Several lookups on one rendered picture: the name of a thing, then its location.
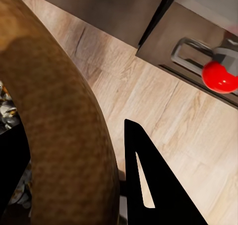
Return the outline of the popcorn bag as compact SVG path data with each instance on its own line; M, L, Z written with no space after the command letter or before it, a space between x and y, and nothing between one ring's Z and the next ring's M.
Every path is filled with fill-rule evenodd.
M32 205L0 225L119 225L118 165L88 82L24 0L0 0L0 82L22 120Z

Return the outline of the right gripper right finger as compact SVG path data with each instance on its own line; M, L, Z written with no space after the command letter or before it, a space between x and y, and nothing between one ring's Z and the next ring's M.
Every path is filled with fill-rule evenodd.
M143 127L124 121L128 225L208 225ZM138 154L155 205L144 206Z

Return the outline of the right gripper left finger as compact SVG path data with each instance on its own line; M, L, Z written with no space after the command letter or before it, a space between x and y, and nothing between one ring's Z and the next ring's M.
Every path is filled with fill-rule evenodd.
M30 159L28 139L22 123L0 133L0 219Z

